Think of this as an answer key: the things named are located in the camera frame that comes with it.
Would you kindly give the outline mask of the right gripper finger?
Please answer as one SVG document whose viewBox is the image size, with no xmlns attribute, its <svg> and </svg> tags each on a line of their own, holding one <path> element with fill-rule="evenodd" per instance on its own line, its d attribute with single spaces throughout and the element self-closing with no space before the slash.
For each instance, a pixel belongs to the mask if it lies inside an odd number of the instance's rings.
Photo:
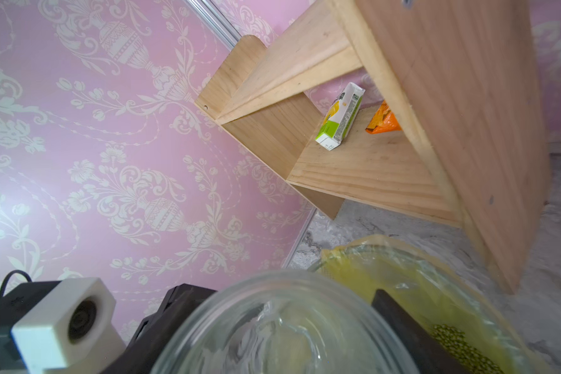
<svg viewBox="0 0 561 374">
<path fill-rule="evenodd" d="M 399 337 L 420 373 L 469 373 L 386 291 L 376 290 L 371 306 Z"/>
</svg>

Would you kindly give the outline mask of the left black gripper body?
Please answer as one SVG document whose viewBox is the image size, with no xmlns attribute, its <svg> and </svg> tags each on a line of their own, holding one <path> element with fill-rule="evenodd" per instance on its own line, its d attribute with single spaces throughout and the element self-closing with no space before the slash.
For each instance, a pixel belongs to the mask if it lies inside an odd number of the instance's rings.
<svg viewBox="0 0 561 374">
<path fill-rule="evenodd" d="M 175 332 L 216 291 L 178 285 L 167 291 L 156 313 L 144 318 L 126 350 L 103 370 L 110 374 L 150 373 Z"/>
</svg>

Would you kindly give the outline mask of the glass jar of beans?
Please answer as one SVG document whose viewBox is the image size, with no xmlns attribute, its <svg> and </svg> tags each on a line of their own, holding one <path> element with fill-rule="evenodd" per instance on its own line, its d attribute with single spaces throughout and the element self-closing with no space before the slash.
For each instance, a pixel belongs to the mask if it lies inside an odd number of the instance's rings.
<svg viewBox="0 0 561 374">
<path fill-rule="evenodd" d="M 370 302 L 323 275 L 268 271 L 207 298 L 155 373 L 416 373 Z"/>
</svg>

